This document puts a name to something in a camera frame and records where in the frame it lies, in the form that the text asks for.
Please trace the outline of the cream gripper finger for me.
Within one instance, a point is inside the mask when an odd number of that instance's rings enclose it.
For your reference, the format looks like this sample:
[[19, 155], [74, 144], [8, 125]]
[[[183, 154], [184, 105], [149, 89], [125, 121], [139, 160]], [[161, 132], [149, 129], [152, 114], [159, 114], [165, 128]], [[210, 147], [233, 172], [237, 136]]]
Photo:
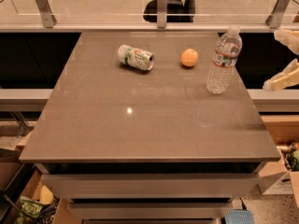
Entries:
[[276, 30], [274, 38], [294, 54], [299, 54], [299, 31]]
[[281, 72], [263, 84], [265, 91], [279, 91], [299, 84], [299, 62], [292, 60]]

